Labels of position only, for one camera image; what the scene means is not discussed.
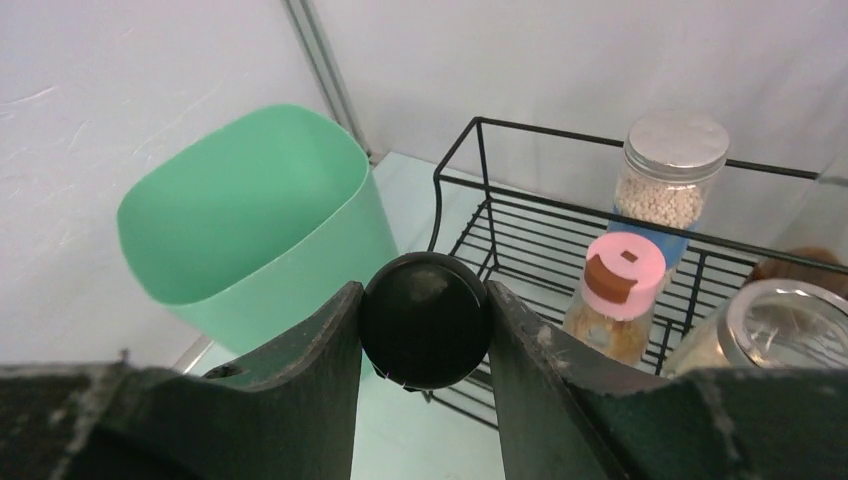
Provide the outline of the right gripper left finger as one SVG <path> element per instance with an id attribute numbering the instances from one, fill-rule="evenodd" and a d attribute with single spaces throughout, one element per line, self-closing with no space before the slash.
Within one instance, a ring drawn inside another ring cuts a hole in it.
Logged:
<path id="1" fill-rule="evenodd" d="M 363 288 L 203 376 L 114 363 L 5 365 L 5 479 L 347 479 Z"/>

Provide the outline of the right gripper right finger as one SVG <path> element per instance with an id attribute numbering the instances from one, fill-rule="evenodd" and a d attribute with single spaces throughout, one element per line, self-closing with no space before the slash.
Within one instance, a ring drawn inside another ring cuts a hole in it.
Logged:
<path id="1" fill-rule="evenodd" d="M 612 360 L 487 283 L 509 479 L 843 479 L 847 374 L 701 369 L 674 379 Z"/>

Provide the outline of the pink lid spice bottle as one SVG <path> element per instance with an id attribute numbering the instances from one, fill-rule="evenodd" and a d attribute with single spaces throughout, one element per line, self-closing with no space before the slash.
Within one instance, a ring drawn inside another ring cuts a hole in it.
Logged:
<path id="1" fill-rule="evenodd" d="M 605 356 L 636 366 L 648 347 L 665 259 L 649 239 L 612 232 L 587 248 L 562 329 Z"/>

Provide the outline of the small black lid bottle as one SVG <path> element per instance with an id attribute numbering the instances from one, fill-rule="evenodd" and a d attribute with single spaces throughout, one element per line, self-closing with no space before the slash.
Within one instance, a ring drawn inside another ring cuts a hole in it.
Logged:
<path id="1" fill-rule="evenodd" d="M 471 374 L 489 351 L 489 294 L 452 256 L 406 253 L 368 283 L 358 333 L 379 377 L 407 391 L 446 388 Z"/>

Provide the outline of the silver lid shaker jar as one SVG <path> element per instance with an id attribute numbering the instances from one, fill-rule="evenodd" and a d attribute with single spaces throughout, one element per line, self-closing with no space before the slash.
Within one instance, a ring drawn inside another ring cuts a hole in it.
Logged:
<path id="1" fill-rule="evenodd" d="M 679 230 L 693 229 L 710 189 L 726 164 L 727 130 L 709 115 L 689 110 L 648 113 L 624 142 L 612 211 Z"/>

